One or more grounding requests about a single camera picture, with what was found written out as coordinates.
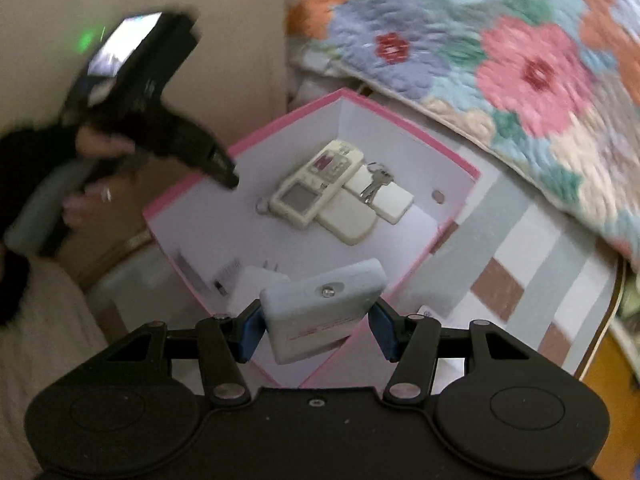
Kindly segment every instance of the white fabric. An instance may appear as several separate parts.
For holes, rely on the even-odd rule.
[[[0,479],[39,473],[23,428],[29,403],[105,346],[78,286],[57,264],[31,260],[20,312],[0,328]]]

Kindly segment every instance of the pink flower pattern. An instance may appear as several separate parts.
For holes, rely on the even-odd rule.
[[[555,23],[540,27],[503,16],[482,32],[488,56],[476,71],[484,97],[498,110],[518,114],[533,137],[560,134],[591,103],[591,73],[577,46]]]
[[[613,247],[617,252],[622,254],[624,258],[626,258],[634,269],[639,267],[640,261],[634,259],[634,248],[624,238],[614,238],[609,241],[611,247]]]

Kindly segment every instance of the black sleeve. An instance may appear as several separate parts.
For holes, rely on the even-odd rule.
[[[38,185],[76,156],[78,128],[25,128],[0,137],[0,240]]]
[[[0,242],[40,182],[76,156],[77,130],[25,128],[0,137]],[[17,315],[29,273],[27,258],[6,252],[0,276],[0,327]]]

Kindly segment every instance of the floral quilt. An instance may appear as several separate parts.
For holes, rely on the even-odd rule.
[[[640,0],[292,0],[289,34],[498,156],[640,266]]]

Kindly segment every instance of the scanner screen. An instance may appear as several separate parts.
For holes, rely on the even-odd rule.
[[[320,195],[307,186],[296,182],[283,195],[282,202],[296,213],[305,214]]]
[[[89,62],[88,75],[115,77],[118,70],[156,26],[161,12],[127,18]]]

